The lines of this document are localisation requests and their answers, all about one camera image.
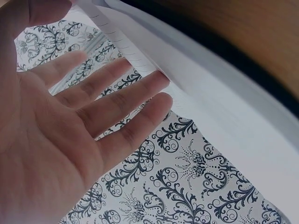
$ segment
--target white paper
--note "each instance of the white paper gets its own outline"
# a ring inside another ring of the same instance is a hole
[[[163,71],[172,82],[174,112],[192,118],[268,200],[291,221],[297,220],[299,194],[285,190],[286,183],[299,189],[299,124],[295,117],[242,73],[178,31],[172,29],[174,37],[182,36],[186,48],[192,46],[199,58],[187,57],[125,14],[106,7],[91,8],[86,2],[80,7],[141,75],[147,74],[138,65],[154,65],[152,70]]]

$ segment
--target floral ornament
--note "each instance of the floral ornament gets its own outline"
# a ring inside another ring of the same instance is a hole
[[[106,194],[103,193],[102,186],[96,182],[69,212],[68,218],[72,223],[79,223],[79,219],[96,214],[102,206],[106,205],[106,202],[103,201],[105,198]]]
[[[169,223],[167,215],[167,207],[163,200],[156,194],[145,188],[143,184],[142,202],[133,195],[135,188],[129,195],[125,194],[125,201],[121,202],[120,210],[124,216],[124,221],[130,223],[143,224],[162,224]]]
[[[146,213],[144,210],[144,206],[141,204],[141,202],[133,196],[134,189],[135,188],[132,189],[132,192],[129,196],[126,194],[126,201],[121,202],[123,208],[120,208],[120,210],[125,213],[124,221],[128,221],[129,224],[132,222],[141,222],[144,219]]]
[[[241,216],[239,223],[241,224],[261,224],[258,220],[251,217],[252,207],[249,209],[249,212],[246,216]]]
[[[107,190],[114,196],[122,195],[122,187],[129,182],[137,182],[139,176],[145,176],[155,165],[159,164],[156,158],[160,152],[155,149],[155,145],[149,139],[146,139],[142,145],[133,152],[122,164],[122,168],[117,168],[102,178],[106,182]]]
[[[286,224],[287,222],[281,217],[281,215],[277,212],[277,210],[271,208],[269,203],[264,199],[262,201],[262,223],[259,224]]]
[[[105,211],[103,215],[99,215],[102,224],[117,224],[121,222],[121,217],[115,210]]]
[[[238,211],[246,204],[257,201],[258,191],[250,183],[247,187],[242,184],[238,185],[237,190],[229,191],[226,198],[219,196],[212,203],[208,204],[208,208],[214,208],[215,215],[223,223],[233,223],[238,219]]]
[[[78,84],[81,82],[84,78],[86,78],[90,73],[93,68],[93,60],[92,59],[87,59],[84,63],[80,65],[80,67],[76,70],[75,73],[75,78],[72,79],[73,77],[70,77],[69,80],[72,79],[72,81],[68,84],[69,87]]]
[[[178,118],[177,122],[171,122],[168,130],[162,127],[152,135],[153,139],[157,139],[158,145],[168,153],[174,153],[178,150],[178,142],[185,137],[186,134],[194,134],[197,127],[190,119]]]
[[[80,33],[80,28],[83,26],[80,22],[68,22],[64,28],[62,28],[62,31],[65,31],[68,35],[71,36],[78,36]]]
[[[103,62],[105,60],[105,58],[107,58],[107,55],[110,54],[110,56],[108,58],[113,58],[112,55],[115,54],[115,50],[116,47],[113,45],[112,42],[110,42],[109,40],[106,40],[105,42],[103,42],[96,50],[95,50],[95,54],[93,55],[93,58],[96,62]]]
[[[25,64],[19,64],[17,63],[17,71],[27,71],[29,68]]]
[[[196,196],[189,192],[184,192],[178,182],[178,173],[175,169],[166,167],[159,170],[156,176],[151,176],[155,187],[159,191],[165,191],[168,199],[175,202],[173,212],[168,211],[167,216],[158,215],[159,223],[181,223],[186,224],[217,224],[212,220],[211,214],[205,209],[203,204],[197,203]]]
[[[46,63],[58,57],[58,53],[65,49],[65,34],[59,32],[53,25],[43,25],[34,27],[34,30],[43,33],[43,39],[40,39],[36,34],[25,32],[26,43],[30,43],[31,49],[28,50],[29,61],[40,54],[41,47],[44,48],[45,54],[41,59],[38,59],[36,65]]]
[[[183,156],[176,157],[178,162],[175,166],[183,170],[180,172],[180,178],[188,180],[190,189],[192,189],[191,179],[204,178],[202,182],[204,190],[201,193],[204,200],[205,194],[209,196],[210,193],[227,186],[230,176],[226,170],[230,163],[205,138],[203,141],[204,154],[192,149],[192,139],[188,148],[182,148]]]
[[[117,84],[114,85],[114,88],[117,90],[120,90],[122,88],[125,88],[138,80],[140,80],[142,76],[134,69],[133,74],[127,76],[125,79],[121,79]]]

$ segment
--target black swirl pattern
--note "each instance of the black swirl pattern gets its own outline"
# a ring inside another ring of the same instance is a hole
[[[157,157],[160,152],[155,149],[155,145],[150,140],[145,140],[143,144],[127,159],[120,169],[116,169],[113,173],[105,175],[102,178],[107,190],[114,196],[122,195],[122,187],[129,182],[137,182],[139,176],[145,176],[153,167],[159,164]]]
[[[158,145],[168,153],[174,153],[178,150],[179,141],[186,134],[195,134],[197,127],[194,122],[189,119],[178,118],[177,122],[170,123],[168,128],[162,127],[156,131],[151,137],[157,139]]]
[[[17,70],[26,71],[65,52],[82,49],[99,33],[71,21],[28,28],[15,40]],[[104,41],[68,76],[62,89],[78,84],[121,56],[113,43]],[[140,79],[138,72],[131,70],[99,97]],[[122,128],[142,108],[136,108],[100,137]],[[192,120],[169,112],[155,132],[102,176],[59,223],[288,224],[199,130]]]

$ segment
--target finger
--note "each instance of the finger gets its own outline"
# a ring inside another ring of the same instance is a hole
[[[62,19],[70,8],[69,0],[10,0],[0,8],[0,33],[15,39],[26,27]]]
[[[83,51],[66,53],[46,64],[39,65],[30,71],[39,76],[50,88],[58,83],[68,72],[80,65],[87,58]]]
[[[79,109],[78,115],[90,135],[97,137],[168,84],[169,80],[161,72],[155,71],[129,87]]]
[[[121,77],[130,68],[131,64],[126,59],[116,59],[95,71],[79,84],[58,93],[55,97],[68,107],[83,107],[94,101],[107,86]]]
[[[157,94],[123,128],[97,141],[105,172],[135,151],[162,122],[172,105],[166,93]]]

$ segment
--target palm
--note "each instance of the palm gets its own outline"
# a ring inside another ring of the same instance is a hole
[[[0,10],[0,17],[9,7]],[[2,54],[14,52],[11,37],[4,39],[9,44],[0,46]],[[79,85],[50,95],[48,88],[84,58],[73,52],[24,73],[15,72],[15,56],[0,65],[1,221],[58,221],[100,175],[142,143],[171,106],[168,95],[158,94],[121,130],[95,141],[168,81],[156,72],[94,101],[130,68],[119,59]]]

